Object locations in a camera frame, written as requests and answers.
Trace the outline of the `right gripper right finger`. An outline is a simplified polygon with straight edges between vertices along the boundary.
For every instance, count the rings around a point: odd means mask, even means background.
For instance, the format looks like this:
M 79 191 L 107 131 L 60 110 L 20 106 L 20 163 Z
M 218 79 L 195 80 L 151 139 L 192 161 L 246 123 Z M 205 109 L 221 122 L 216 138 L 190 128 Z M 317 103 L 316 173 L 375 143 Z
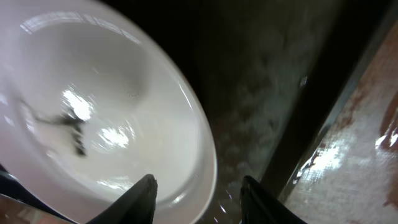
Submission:
M 249 175 L 243 177 L 240 206 L 242 224 L 306 224 Z

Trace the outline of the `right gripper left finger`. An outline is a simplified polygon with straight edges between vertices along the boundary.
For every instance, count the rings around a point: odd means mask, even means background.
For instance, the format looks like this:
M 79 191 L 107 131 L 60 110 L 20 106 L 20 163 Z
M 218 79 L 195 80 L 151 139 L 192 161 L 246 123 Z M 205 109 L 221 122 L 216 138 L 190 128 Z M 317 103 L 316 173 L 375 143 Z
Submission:
M 147 174 L 87 224 L 152 224 L 157 189 L 155 177 Z

